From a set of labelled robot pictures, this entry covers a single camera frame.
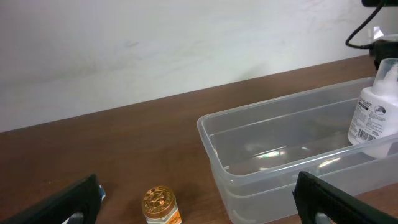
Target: wooden table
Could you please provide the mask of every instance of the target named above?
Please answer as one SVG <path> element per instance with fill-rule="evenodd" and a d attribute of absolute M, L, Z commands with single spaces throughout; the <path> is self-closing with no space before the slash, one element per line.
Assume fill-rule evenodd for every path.
<path fill-rule="evenodd" d="M 156 185 L 173 189 L 184 223 L 230 223 L 197 119 L 374 74 L 363 56 L 0 133 L 0 220 L 95 173 L 107 193 L 97 223 L 145 223 L 140 202 Z M 391 195 L 398 185 L 359 198 L 398 216 Z"/>

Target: plastic bin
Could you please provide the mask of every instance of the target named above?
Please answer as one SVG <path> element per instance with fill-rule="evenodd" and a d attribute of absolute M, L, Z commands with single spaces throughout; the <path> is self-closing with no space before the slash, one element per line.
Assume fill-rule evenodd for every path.
<path fill-rule="evenodd" d="M 304 170 L 357 195 L 398 181 L 398 134 L 352 146 L 347 133 L 363 78 L 201 117 L 197 126 L 233 223 L 297 213 Z M 363 153 L 391 146 L 388 156 Z"/>

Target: clear bottle cap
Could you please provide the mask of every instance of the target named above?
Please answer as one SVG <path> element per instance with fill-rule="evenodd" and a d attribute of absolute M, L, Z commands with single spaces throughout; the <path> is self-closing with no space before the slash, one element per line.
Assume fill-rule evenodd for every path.
<path fill-rule="evenodd" d="M 398 58 L 381 61 L 371 91 L 377 96 L 398 98 Z"/>

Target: embossed lid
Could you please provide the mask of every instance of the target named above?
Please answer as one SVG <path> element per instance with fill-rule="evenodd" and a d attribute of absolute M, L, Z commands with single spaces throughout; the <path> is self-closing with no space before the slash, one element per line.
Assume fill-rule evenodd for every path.
<path fill-rule="evenodd" d="M 148 218 L 162 218 L 174 208 L 175 197 L 168 187 L 158 186 L 148 190 L 142 201 L 142 211 Z"/>

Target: jar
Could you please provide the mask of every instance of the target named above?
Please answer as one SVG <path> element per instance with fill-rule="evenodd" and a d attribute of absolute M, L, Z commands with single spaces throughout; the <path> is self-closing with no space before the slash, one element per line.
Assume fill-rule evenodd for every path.
<path fill-rule="evenodd" d="M 168 187 L 158 186 L 148 190 L 142 201 L 142 211 L 148 224 L 180 224 L 175 196 Z"/>

